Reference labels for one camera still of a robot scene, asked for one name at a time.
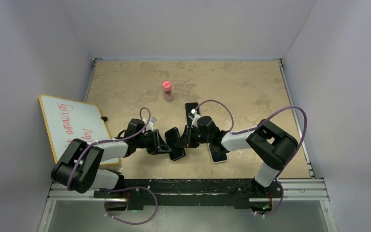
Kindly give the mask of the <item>purple edged smartphone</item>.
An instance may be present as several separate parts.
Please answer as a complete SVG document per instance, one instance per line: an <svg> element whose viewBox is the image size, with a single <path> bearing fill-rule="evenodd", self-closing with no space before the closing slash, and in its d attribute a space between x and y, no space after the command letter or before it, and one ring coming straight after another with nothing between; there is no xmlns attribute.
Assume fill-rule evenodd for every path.
<svg viewBox="0 0 371 232"><path fill-rule="evenodd" d="M200 109L198 108L198 103L197 102L188 102L185 104L185 112L186 112L186 122L187 122L187 125L189 126L192 126L191 125L191 119L188 117L190 111L192 109L197 109L198 113L201 115L200 113Z"/></svg>

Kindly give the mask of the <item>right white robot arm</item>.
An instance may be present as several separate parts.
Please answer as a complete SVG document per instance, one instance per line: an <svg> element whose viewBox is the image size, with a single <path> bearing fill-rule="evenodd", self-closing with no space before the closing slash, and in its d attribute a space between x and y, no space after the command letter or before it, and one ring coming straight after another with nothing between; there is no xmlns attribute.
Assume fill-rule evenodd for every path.
<svg viewBox="0 0 371 232"><path fill-rule="evenodd" d="M263 125L252 131L233 134L220 130L211 117L203 116L186 125L183 134L175 143L176 147L196 148L209 144L219 152L252 149L263 161L254 177L252 191L263 197L271 190L271 183L298 151L298 141L271 121L261 121Z"/></svg>

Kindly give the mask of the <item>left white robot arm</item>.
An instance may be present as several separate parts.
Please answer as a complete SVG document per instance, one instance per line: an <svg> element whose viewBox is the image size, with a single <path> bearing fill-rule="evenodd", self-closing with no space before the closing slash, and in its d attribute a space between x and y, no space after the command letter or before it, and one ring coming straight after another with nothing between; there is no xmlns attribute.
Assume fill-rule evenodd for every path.
<svg viewBox="0 0 371 232"><path fill-rule="evenodd" d="M118 198L125 191L124 183L119 181L122 174L101 170L100 164L129 157L137 149L145 149L151 155L171 152L159 131L154 130L149 121L132 119L124 131L124 137L92 144L73 139L52 169L51 179L66 186L69 191L85 193L91 188L105 188L108 194Z"/></svg>

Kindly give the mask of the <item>yellow framed whiteboard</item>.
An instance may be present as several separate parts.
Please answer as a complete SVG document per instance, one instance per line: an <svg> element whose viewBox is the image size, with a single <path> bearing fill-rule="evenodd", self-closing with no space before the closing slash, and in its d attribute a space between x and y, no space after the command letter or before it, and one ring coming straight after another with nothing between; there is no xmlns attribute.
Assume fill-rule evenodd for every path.
<svg viewBox="0 0 371 232"><path fill-rule="evenodd" d="M73 139L91 144L111 138L97 106L44 94L39 102L55 162Z"/></svg>

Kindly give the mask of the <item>pink capped small bottle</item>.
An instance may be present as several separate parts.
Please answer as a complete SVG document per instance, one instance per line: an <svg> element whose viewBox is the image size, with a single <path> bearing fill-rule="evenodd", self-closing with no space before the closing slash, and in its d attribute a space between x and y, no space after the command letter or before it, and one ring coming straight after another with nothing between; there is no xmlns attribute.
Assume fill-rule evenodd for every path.
<svg viewBox="0 0 371 232"><path fill-rule="evenodd" d="M163 87L163 97L166 101L171 101L173 99L172 94L172 85L170 81L164 81L162 84Z"/></svg>

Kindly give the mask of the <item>beige cased smartphone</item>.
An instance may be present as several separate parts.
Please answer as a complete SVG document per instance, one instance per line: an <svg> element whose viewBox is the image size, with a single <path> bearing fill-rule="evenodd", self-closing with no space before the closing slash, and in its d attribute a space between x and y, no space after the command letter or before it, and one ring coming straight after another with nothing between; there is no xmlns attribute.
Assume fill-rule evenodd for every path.
<svg viewBox="0 0 371 232"><path fill-rule="evenodd" d="M213 163L223 163L228 160L226 152L216 150L211 144L208 144L208 149Z"/></svg>

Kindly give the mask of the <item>black mounting rail base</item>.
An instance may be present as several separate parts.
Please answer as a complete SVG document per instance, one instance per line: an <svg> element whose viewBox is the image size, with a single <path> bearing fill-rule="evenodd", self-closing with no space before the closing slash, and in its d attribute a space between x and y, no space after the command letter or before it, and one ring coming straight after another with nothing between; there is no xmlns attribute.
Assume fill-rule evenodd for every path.
<svg viewBox="0 0 371 232"><path fill-rule="evenodd" d="M129 210L144 206L227 206L269 212L282 197L277 181L264 188L253 179L125 179L115 192L98 188L95 198L128 201Z"/></svg>

